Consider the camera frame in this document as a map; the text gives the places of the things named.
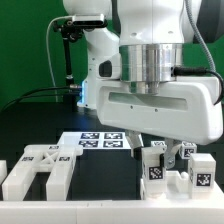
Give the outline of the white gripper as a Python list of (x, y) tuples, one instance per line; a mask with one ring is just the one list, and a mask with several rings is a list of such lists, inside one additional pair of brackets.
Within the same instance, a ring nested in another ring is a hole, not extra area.
[(160, 84), (156, 95), (133, 94), (124, 82), (104, 81), (97, 95), (97, 115), (104, 125), (126, 129), (131, 156), (143, 147), (141, 133), (165, 137), (160, 165), (171, 169), (181, 141), (207, 145), (221, 137), (218, 93), (214, 77), (179, 77)]

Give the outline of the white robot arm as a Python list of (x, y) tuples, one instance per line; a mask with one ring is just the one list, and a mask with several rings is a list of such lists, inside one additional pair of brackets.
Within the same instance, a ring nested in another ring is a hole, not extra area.
[(174, 166), (179, 142), (207, 145), (223, 133), (222, 78), (213, 67), (182, 64), (184, 44), (202, 39), (202, 1), (63, 0), (87, 40), (79, 106), (125, 130), (132, 148), (142, 133), (165, 138), (166, 168)]

